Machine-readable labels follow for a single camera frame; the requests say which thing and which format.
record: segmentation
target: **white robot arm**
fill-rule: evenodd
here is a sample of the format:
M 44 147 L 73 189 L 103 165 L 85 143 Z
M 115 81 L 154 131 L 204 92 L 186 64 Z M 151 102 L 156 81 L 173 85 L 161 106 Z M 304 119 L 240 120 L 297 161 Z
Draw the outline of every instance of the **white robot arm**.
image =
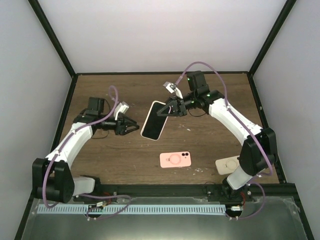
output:
M 181 97 L 181 91 L 175 84 L 166 82 L 163 85 L 170 93 L 176 95 L 166 101 L 166 105 L 157 112 L 157 115 L 182 117 L 187 115 L 187 110 L 200 108 L 232 132 L 242 145 L 242 150 L 239 156 L 239 166 L 224 180 L 224 183 L 228 184 L 232 190 L 238 190 L 254 176 L 265 170 L 268 165 L 249 132 L 231 114 L 230 110 L 258 139 L 271 164 L 278 158 L 276 135 L 271 128 L 263 129 L 248 120 L 232 105 L 226 106 L 224 95 L 217 90 L 210 91 L 201 71 L 189 73 L 187 79 L 191 92 L 184 97 Z
M 67 203 L 73 196 L 92 193 L 98 178 L 72 177 L 70 171 L 81 148 L 97 129 L 114 130 L 116 135 L 126 135 L 139 129 L 137 122 L 125 115 L 129 109 L 125 102 L 117 105 L 113 116 L 97 124 L 87 125 L 104 117 L 101 114 L 104 111 L 104 101 L 103 98 L 90 97 L 88 107 L 73 120 L 70 131 L 60 144 L 44 159 L 37 158 L 33 162 L 32 193 L 36 198 L 42 198 L 44 176 L 51 161 L 54 163 L 50 172 L 54 171 L 54 176 L 47 180 L 45 192 L 48 200 Z

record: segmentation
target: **pink phone case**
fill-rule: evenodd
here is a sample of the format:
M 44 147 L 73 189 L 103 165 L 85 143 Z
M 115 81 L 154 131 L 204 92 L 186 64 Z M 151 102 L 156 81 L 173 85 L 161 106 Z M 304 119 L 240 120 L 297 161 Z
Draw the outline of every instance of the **pink phone case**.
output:
M 166 152 L 160 154 L 160 166 L 162 168 L 189 167 L 191 156 L 188 151 Z

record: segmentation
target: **wooden table surface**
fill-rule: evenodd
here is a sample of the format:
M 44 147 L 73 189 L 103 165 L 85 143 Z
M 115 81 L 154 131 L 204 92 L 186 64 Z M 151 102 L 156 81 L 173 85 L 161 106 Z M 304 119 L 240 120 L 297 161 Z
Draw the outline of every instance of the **wooden table surface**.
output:
M 73 119 L 88 105 L 89 97 L 106 98 L 108 88 L 115 85 L 120 101 L 130 108 L 126 115 L 138 122 L 140 128 L 154 100 L 165 102 L 169 96 L 162 86 L 166 81 L 174 83 L 179 75 L 81 75 L 74 90 L 62 138 L 70 130 Z M 249 120 L 261 126 L 254 98 L 245 74 L 224 74 L 229 102 Z M 206 75 L 211 90 L 223 93 L 220 80 L 214 74 Z M 179 84 L 182 93 L 188 93 L 187 80 Z M 203 111 L 191 110 L 194 115 Z M 106 132 L 97 130 L 94 138 Z M 161 168 L 161 153 L 189 151 L 191 166 Z M 219 175 L 215 160 L 237 156 L 241 145 L 219 121 L 211 116 L 169 117 L 158 141 L 141 137 L 140 130 L 125 136 L 109 132 L 104 139 L 91 139 L 79 152 L 71 172 L 96 176 L 103 184 L 204 184 L 221 183 L 226 175 Z M 276 174 L 263 177 L 261 183 L 278 183 Z

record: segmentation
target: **purple cable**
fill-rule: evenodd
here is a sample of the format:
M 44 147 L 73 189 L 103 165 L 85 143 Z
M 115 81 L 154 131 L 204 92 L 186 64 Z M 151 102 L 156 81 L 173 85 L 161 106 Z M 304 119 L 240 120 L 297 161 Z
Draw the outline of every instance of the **purple cable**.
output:
M 232 111 L 232 109 L 229 106 L 229 102 L 228 102 L 228 95 L 227 95 L 227 87 L 225 84 L 225 81 L 223 80 L 223 78 L 221 77 L 221 75 L 209 64 L 203 62 L 203 61 L 195 61 L 193 63 L 191 63 L 189 66 L 186 67 L 186 69 L 183 71 L 183 73 L 180 75 L 180 77 L 178 78 L 178 80 L 175 82 L 176 85 L 178 85 L 180 83 L 180 81 L 182 80 L 182 78 L 184 77 L 184 75 L 186 74 L 186 72 L 189 70 L 189 68 L 195 64 L 202 64 L 207 66 L 208 68 L 210 68 L 217 76 L 218 78 L 221 80 L 222 85 L 223 85 L 223 89 L 224 89 L 224 102 L 225 102 L 225 106 L 227 108 L 227 110 L 230 112 L 230 114 L 241 124 L 241 126 L 250 134 L 250 136 L 252 137 L 253 141 L 255 142 L 255 144 L 257 145 L 259 151 L 261 152 L 270 172 L 269 173 L 264 173 L 261 172 L 259 174 L 261 175 L 267 175 L 267 176 L 271 176 L 273 174 L 273 169 L 271 166 L 271 163 L 268 159 L 268 156 L 266 154 L 266 152 L 264 151 L 264 149 L 262 148 L 261 144 L 259 143 L 258 139 L 256 138 L 256 136 L 250 131 L 250 129 L 237 117 L 237 115 Z
M 118 100 L 116 100 L 113 96 L 112 96 L 112 93 L 110 91 L 110 88 L 109 88 L 109 91 L 108 91 L 108 94 L 109 94 L 109 97 L 111 98 L 112 101 L 116 102 L 118 104 Z
M 131 204 L 131 197 L 129 195 L 116 195 L 116 196 L 91 196 L 89 194 L 80 194 L 80 196 L 82 197 L 87 197 L 87 198 L 92 198 L 92 199 L 115 199 L 115 198 L 126 198 L 129 199 L 129 202 L 127 205 L 125 205 L 123 208 L 121 208 L 119 211 L 109 215 L 109 216 L 104 216 L 104 217 L 99 217 L 97 218 L 98 220 L 103 220 L 103 219 L 109 219 L 112 218 L 116 215 L 118 215 L 119 213 L 123 212 L 124 210 L 126 210 L 129 205 Z M 100 209 L 99 207 L 93 207 L 88 209 L 88 211 L 86 211 L 86 217 L 89 218 L 89 212 L 94 210 L 94 209 Z
M 264 191 L 264 188 L 263 188 L 259 183 L 255 182 L 255 181 L 251 182 L 250 184 L 255 184 L 255 185 L 257 185 L 257 186 L 261 189 L 262 196 L 263 196 L 262 204 L 261 204 L 260 208 L 259 208 L 256 212 L 252 213 L 252 214 L 249 215 L 249 216 L 244 216 L 244 217 L 241 217 L 241 216 L 240 216 L 240 217 L 238 217 L 237 220 L 245 220 L 245 219 L 249 219 L 249 218 L 252 218 L 252 217 L 256 216 L 258 213 L 261 212 L 261 210 L 264 208 L 264 206 L 265 206 L 265 204 L 266 204 L 266 193 L 265 193 L 265 191 Z
M 114 101 L 114 105 L 113 105 L 113 108 L 111 109 L 111 111 L 103 118 L 99 119 L 99 120 L 96 120 L 96 121 L 93 121 L 93 122 L 90 122 L 90 123 L 87 123 L 85 125 L 82 125 L 80 127 L 78 127 L 76 130 L 74 130 L 74 133 L 72 132 L 65 140 L 64 142 L 61 144 L 61 146 L 59 147 L 59 149 L 57 150 L 58 153 L 56 153 L 52 160 L 50 161 L 46 171 L 45 171 L 45 174 L 44 174 L 44 178 L 43 178 L 43 184 L 42 184 L 42 199 L 43 199 L 43 204 L 48 208 L 48 209 L 51 209 L 53 208 L 54 206 L 56 206 L 58 203 L 54 203 L 53 205 L 49 205 L 48 204 L 48 201 L 47 201 L 47 196 L 46 196 L 46 189 L 47 189 L 47 181 L 48 181 L 48 177 L 49 177 L 49 174 L 50 174 L 50 170 L 52 168 L 52 165 L 54 164 L 56 158 L 58 157 L 59 153 L 62 151 L 62 149 L 65 147 L 65 145 L 68 143 L 68 141 L 71 139 L 71 137 L 77 133 L 79 130 L 85 128 L 85 127 L 88 127 L 88 126 L 92 126 L 94 124 L 98 124 L 106 119 L 108 119 L 112 113 L 115 111 L 116 107 L 117 107 L 117 102 L 118 102 L 118 90 L 115 86 L 111 85 L 109 87 L 109 92 L 110 92 L 110 89 L 113 89 L 114 92 L 115 92 L 115 101 Z

